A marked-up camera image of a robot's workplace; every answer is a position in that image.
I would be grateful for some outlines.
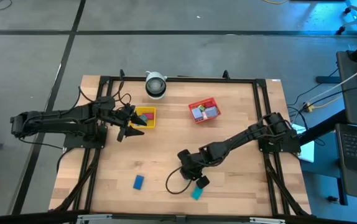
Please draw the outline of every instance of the yellow container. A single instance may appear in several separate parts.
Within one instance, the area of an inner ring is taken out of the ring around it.
[[[144,129],[144,128],[154,128],[156,123],[156,108],[153,107],[136,107],[134,111],[137,113],[138,116],[142,115],[143,113],[153,113],[154,119],[147,120],[147,126],[135,126],[133,123],[129,123],[130,126],[136,129]]]

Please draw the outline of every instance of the white cable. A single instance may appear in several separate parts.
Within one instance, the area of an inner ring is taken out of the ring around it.
[[[303,104],[303,105],[299,108],[299,110],[300,110],[301,108],[303,108],[303,107],[304,107],[304,105],[306,105],[306,104],[307,104],[307,102],[310,102],[310,101],[312,101],[312,100],[316,99],[317,97],[322,96],[322,95],[324,95],[324,94],[328,93],[328,92],[329,92],[329,91],[331,91],[332,89],[334,89],[334,88],[336,88],[336,87],[340,86],[341,84],[344,84],[344,83],[345,83],[345,82],[347,82],[348,80],[350,80],[350,79],[354,78],[356,75],[357,75],[357,73],[355,73],[354,75],[352,75],[352,76],[348,77],[345,81],[343,81],[343,82],[341,82],[341,83],[339,83],[339,84],[335,85],[334,87],[330,88],[329,90],[324,91],[323,93],[318,94],[317,96],[314,96],[313,98],[311,98],[311,99],[307,100],[307,101],[306,101],[306,102],[305,102],[305,103],[304,103],[304,104]]]

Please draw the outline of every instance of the red basket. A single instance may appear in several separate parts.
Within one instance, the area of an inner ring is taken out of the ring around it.
[[[217,103],[216,103],[216,101],[215,101],[215,99],[213,97],[207,98],[205,100],[201,100],[201,101],[198,101],[198,102],[195,102],[195,103],[191,103],[191,104],[188,105],[188,107],[190,108],[190,113],[191,113],[192,119],[197,124],[217,117],[217,116],[214,116],[214,117],[207,118],[207,119],[202,119],[202,120],[199,120],[199,121],[195,120],[195,118],[193,117],[193,114],[192,114],[192,109],[197,108],[199,105],[204,105],[207,102],[212,102],[216,106],[217,111],[218,111],[217,116],[219,116],[221,114],[221,111],[220,111],[219,107],[217,106]]]

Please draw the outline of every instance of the wooden table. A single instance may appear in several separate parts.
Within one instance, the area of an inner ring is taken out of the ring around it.
[[[83,76],[81,88],[92,99],[96,97],[99,80],[100,76]],[[271,110],[289,119],[281,81],[266,82]],[[119,82],[113,83],[113,93],[118,85]],[[166,96],[161,100],[150,99],[144,85],[144,82],[125,82],[121,93],[130,93],[133,105],[156,107],[156,127],[143,129],[143,136],[117,142],[118,128],[109,126],[107,143],[100,155],[91,211],[271,216],[266,171],[257,141],[232,151],[220,166],[203,170],[210,184],[198,201],[191,198],[194,182],[180,195],[169,194],[165,189],[166,177],[180,166],[177,158],[179,151],[188,149],[198,152],[200,146],[228,139],[257,122],[252,85],[168,82]],[[261,105],[264,105],[261,89],[259,95]],[[188,104],[211,96],[218,103],[222,115],[195,124]],[[85,103],[87,101],[81,97],[79,105]],[[50,208],[60,205],[77,183],[83,151],[74,149],[62,159]],[[289,153],[281,153],[280,158],[285,185],[302,208],[310,213],[298,159]],[[141,190],[133,189],[136,175],[144,176]],[[186,184],[187,180],[179,172],[169,180],[172,191],[181,190]],[[83,189],[80,208],[84,207],[87,186]],[[279,212],[282,213],[281,197],[276,186],[275,193]]]

